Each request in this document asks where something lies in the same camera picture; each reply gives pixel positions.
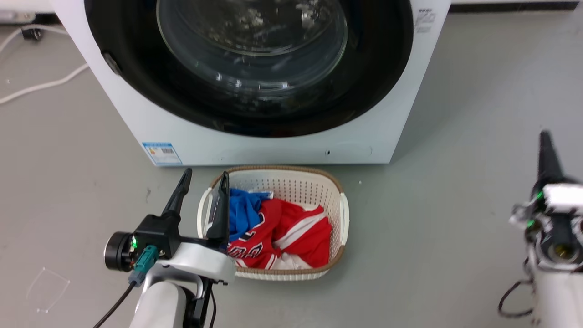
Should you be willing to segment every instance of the white cable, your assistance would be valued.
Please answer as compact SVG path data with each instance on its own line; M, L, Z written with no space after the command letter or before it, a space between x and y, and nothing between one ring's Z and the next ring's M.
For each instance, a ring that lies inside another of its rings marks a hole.
M12 32L6 38L6 40L4 40L4 42L2 42L2 44L0 45L0 53L2 52L2 50L4 50L4 48L6 48L8 43L10 43L10 41L12 41L12 39L14 39L17 35L21 34L21 32L23 30L30 30L30 29L47 30L47 31L51 31L51 32L59 33L59 34L69 35L69 33L67 33L67 31L62 30L62 29L57 29L56 27L52 27L52 26L44 26L44 25L38 25L38 24L25 25L25 26L22 26L21 28L15 30L14 32ZM60 80L47 82L47 83L31 86L29 88L20 90L16 93L9 95L9 96L1 98L0 104L7 103L15 98L18 98L20 96L24 96L24 95L31 93L31 92L35 92L38 90L52 88L53 86L65 84L65 83L69 82L72 78L76 77L79 73L86 70L88 67L89 67L89 65L87 65L85 63L85 64L81 65L79 68L77 68L76 70L72 71L69 75L65 76L64 78L62 78Z
M22 89L22 90L20 90L18 92L15 92L15 93L11 94L10 96L1 98L0 99L0 104L7 103L7 102L11 101L12 99L18 98L20 96L24 96L27 93L31 93L31 92L35 92L35 91L38 91L38 90L52 88L53 86L58 86L58 85L65 84L65 83L69 82L72 78L76 77L79 73L83 72L88 67L89 67L89 65L87 65L85 63L85 64L81 65L81 67L79 67L78 69L72 71L69 75L65 76L64 78L62 78L60 80L56 80L56 81L52 81L52 82L47 82L47 83L43 83L43 84L31 86L31 87L26 88L26 89Z

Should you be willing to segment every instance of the floor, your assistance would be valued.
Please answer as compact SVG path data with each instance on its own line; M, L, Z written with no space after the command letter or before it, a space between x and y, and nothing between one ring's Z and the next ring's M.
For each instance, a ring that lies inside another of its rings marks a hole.
M581 54L583 8L449 16L392 164L323 167L350 203L342 261L316 281L216 288L215 327L528 327L496 314L522 277L507 221L535 181L541 129L583 177ZM0 96L82 63L65 36L16 41ZM152 166L90 71L0 106L0 139L0 326L90 327L127 286L103 264L105 242L159 213L182 170ZM221 170L194 169L183 235ZM138 296L104 327L127 327ZM530 305L527 289L508 300Z

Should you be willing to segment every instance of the white washing machine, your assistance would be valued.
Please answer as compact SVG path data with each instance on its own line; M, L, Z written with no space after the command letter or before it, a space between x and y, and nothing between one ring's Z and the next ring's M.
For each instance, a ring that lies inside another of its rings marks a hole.
M388 163L450 0L52 4L168 166Z

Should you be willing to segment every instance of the white plastic basket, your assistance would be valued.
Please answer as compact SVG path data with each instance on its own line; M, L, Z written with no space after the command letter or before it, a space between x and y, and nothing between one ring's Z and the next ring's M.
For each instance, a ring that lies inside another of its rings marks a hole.
M348 200L342 187L327 172L298 166L242 166L227 170L231 188L273 191L274 197L300 204L321 205L332 225L330 261L320 268L308 270L263 270L237 268L237 276L257 280L298 281L312 280L325 275L344 253L348 238ZM213 189L220 176L205 191L198 206L197 228L205 237L206 226L213 210Z

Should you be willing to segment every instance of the clothes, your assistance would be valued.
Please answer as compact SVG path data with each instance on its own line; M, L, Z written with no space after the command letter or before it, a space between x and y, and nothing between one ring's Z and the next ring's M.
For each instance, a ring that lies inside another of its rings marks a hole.
M238 266L285 270L328 264L332 226L321 206L306 211L280 199L265 200L259 220L227 248Z
M259 224L257 212L261 201L269 198L269 193L248 193L235 188L229 190L229 242Z

